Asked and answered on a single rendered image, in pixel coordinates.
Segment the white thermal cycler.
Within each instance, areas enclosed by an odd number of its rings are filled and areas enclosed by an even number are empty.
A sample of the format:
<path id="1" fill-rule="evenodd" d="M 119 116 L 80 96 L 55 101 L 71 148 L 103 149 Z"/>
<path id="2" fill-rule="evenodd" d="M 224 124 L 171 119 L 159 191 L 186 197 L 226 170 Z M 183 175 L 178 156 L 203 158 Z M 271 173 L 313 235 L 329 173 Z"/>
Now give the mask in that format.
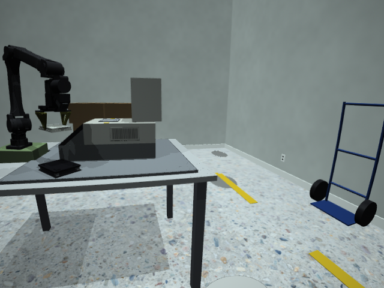
<path id="1" fill-rule="evenodd" d="M 60 159 L 155 158 L 155 122 L 162 121 L 161 79 L 131 78 L 131 113 L 132 118 L 82 124 L 58 145 Z"/>

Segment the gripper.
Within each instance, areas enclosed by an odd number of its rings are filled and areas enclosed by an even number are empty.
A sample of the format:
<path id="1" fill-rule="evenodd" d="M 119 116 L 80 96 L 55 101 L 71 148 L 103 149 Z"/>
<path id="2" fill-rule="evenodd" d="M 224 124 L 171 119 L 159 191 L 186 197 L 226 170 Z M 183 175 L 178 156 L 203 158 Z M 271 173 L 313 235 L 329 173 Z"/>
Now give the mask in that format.
<path id="1" fill-rule="evenodd" d="M 40 109 L 40 111 L 35 110 L 35 114 L 39 118 L 44 130 L 46 130 L 47 125 L 47 113 L 45 112 L 60 112 L 63 125 L 67 124 L 67 121 L 71 115 L 71 110 L 67 110 L 68 108 L 62 109 L 58 106 L 38 106 L 38 108 Z"/>

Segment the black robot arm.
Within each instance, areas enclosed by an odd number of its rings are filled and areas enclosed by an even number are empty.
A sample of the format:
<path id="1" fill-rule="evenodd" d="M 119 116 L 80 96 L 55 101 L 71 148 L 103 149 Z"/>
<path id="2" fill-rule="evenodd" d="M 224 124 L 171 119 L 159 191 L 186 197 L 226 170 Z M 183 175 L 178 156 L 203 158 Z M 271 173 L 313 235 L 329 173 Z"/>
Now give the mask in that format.
<path id="1" fill-rule="evenodd" d="M 45 94 L 46 106 L 68 108 L 70 94 L 56 93 L 68 93 L 71 89 L 71 83 L 68 81 L 68 76 L 64 76 L 64 67 L 61 63 L 36 55 L 26 48 L 12 45 L 4 46 L 2 58 L 7 67 L 11 106 L 10 114 L 7 114 L 7 129 L 12 133 L 11 144 L 6 146 L 6 149 L 20 150 L 32 146 L 32 142 L 28 142 L 26 138 L 26 132 L 31 131 L 32 123 L 29 114 L 24 112 L 22 105 L 20 62 L 36 68 L 41 73 L 41 77 L 52 78 L 44 81 L 45 92 L 53 92 L 53 94 Z M 15 118 L 15 116 L 23 116 L 23 118 Z"/>

